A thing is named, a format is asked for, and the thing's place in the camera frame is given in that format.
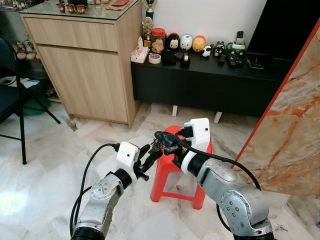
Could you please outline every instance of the cabinet door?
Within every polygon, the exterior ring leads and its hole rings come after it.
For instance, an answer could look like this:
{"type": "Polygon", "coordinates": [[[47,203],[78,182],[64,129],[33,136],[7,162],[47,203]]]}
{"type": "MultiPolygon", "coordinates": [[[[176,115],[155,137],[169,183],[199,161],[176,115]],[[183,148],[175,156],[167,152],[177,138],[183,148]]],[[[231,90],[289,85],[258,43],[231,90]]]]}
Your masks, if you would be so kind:
{"type": "Polygon", "coordinates": [[[53,46],[38,48],[69,114],[128,122],[116,53],[53,46]]]}

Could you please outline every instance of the red plastic stool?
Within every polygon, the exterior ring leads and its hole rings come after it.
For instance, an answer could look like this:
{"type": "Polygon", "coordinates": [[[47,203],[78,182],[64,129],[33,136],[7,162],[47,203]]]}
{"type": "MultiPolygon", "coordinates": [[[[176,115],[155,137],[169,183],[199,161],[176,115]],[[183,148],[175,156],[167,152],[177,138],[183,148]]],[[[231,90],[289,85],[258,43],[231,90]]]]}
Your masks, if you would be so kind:
{"type": "MultiPolygon", "coordinates": [[[[170,126],[165,131],[175,134],[180,129],[181,129],[180,126],[170,126]]],[[[212,154],[211,140],[206,151],[207,153],[212,154]]],[[[152,192],[150,195],[151,200],[153,202],[159,202],[161,196],[176,198],[176,199],[183,199],[183,200],[192,201],[194,209],[201,209],[205,200],[206,193],[200,185],[196,186],[196,191],[194,196],[188,196],[188,195],[173,193],[173,192],[164,192],[164,187],[166,185],[169,173],[182,172],[181,169],[178,168],[172,162],[172,159],[173,159],[172,155],[169,155],[169,156],[162,155],[162,157],[159,158],[158,164],[156,167],[156,173],[155,173],[154,183],[152,187],[152,192]]]]}

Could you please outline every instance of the tissue box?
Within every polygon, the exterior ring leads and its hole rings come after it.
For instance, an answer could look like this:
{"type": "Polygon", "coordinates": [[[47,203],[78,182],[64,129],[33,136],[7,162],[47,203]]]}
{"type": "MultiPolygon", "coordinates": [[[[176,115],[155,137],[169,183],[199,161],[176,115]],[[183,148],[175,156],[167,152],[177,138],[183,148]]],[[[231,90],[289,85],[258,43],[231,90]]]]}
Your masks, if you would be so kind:
{"type": "Polygon", "coordinates": [[[149,48],[146,46],[137,46],[131,53],[131,62],[143,64],[148,56],[149,48]]]}

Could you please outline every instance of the black cable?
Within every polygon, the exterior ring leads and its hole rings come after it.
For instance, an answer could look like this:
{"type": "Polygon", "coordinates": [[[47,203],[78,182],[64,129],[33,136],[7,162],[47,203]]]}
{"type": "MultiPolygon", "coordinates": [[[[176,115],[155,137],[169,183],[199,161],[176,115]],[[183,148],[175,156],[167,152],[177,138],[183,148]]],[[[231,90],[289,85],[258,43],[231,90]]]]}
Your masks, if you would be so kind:
{"type": "Polygon", "coordinates": [[[84,187],[85,187],[85,180],[86,180],[86,175],[87,175],[87,171],[89,168],[89,165],[91,164],[92,160],[94,159],[94,157],[96,156],[96,154],[104,147],[107,146],[111,146],[113,148],[115,148],[117,146],[117,144],[115,143],[107,143],[107,144],[103,144],[101,145],[95,152],[94,154],[90,157],[90,160],[88,161],[88,163],[86,164],[84,173],[83,173],[83,177],[82,177],[82,182],[81,182],[81,189],[80,189],[80,194],[79,194],[79,204],[77,205],[76,211],[75,211],[75,216],[74,216],[74,222],[73,222],[73,227],[76,226],[77,221],[78,221],[78,214],[79,214],[79,209],[80,209],[80,204],[81,204],[81,200],[82,200],[82,193],[84,191],[84,187]]]}
{"type": "MultiPolygon", "coordinates": [[[[255,177],[245,166],[243,166],[240,162],[237,162],[237,161],[235,161],[235,160],[232,160],[232,159],[229,159],[229,158],[226,158],[226,157],[223,157],[223,156],[218,156],[218,155],[215,155],[215,154],[212,154],[212,153],[207,153],[207,152],[204,152],[204,151],[200,151],[200,150],[198,150],[198,149],[195,149],[195,148],[191,147],[190,145],[188,145],[187,143],[185,143],[184,141],[182,141],[182,140],[178,137],[178,134],[179,134],[179,132],[177,132],[177,133],[174,135],[174,138],[175,138],[175,139],[179,142],[179,144],[182,145],[184,148],[186,148],[186,149],[188,149],[189,151],[194,152],[194,153],[196,153],[196,154],[200,154],[200,155],[203,155],[203,156],[206,156],[206,157],[209,157],[209,158],[213,158],[213,159],[220,160],[220,161],[222,161],[222,162],[227,162],[227,163],[231,163],[231,164],[236,165],[237,167],[239,167],[240,169],[242,169],[242,170],[252,179],[255,187],[261,191],[260,184],[259,184],[258,180],[256,179],[256,177],[255,177]]],[[[223,225],[229,232],[231,232],[230,227],[225,223],[225,221],[223,220],[223,218],[222,218],[222,216],[221,216],[220,207],[219,207],[218,204],[216,204],[216,211],[217,211],[219,220],[221,221],[222,225],[223,225]]]]}
{"type": "Polygon", "coordinates": [[[81,192],[81,194],[75,200],[75,203],[74,203],[73,208],[72,208],[71,216],[70,216],[70,237],[72,237],[72,234],[73,234],[73,231],[74,231],[73,222],[74,222],[74,214],[75,214],[76,207],[77,207],[77,205],[80,206],[80,203],[79,203],[80,199],[82,198],[83,194],[85,194],[87,191],[89,191],[91,189],[91,187],[92,186],[88,187],[86,190],[81,192]]]}

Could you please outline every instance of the television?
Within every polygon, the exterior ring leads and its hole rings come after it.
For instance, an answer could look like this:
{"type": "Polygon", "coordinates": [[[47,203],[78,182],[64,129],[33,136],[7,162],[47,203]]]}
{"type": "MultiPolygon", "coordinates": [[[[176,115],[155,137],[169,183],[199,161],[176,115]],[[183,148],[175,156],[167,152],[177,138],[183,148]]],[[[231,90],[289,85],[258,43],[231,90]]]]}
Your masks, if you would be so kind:
{"type": "Polygon", "coordinates": [[[319,17],[319,0],[267,0],[247,54],[293,63],[319,17]]]}

